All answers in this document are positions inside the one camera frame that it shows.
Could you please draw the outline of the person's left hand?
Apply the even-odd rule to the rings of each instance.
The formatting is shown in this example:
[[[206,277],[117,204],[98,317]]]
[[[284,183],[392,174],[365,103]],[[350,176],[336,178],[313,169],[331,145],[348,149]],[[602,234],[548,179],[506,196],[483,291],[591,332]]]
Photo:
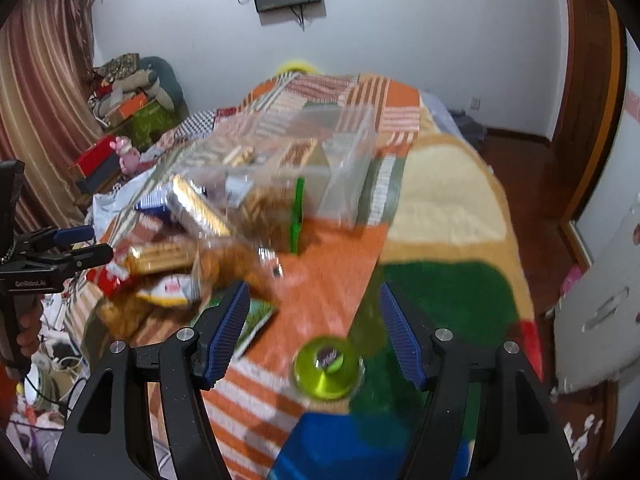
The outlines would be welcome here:
[[[30,309],[21,316],[21,333],[17,336],[17,343],[23,356],[30,358],[39,348],[39,333],[43,314],[42,296],[35,296]]]

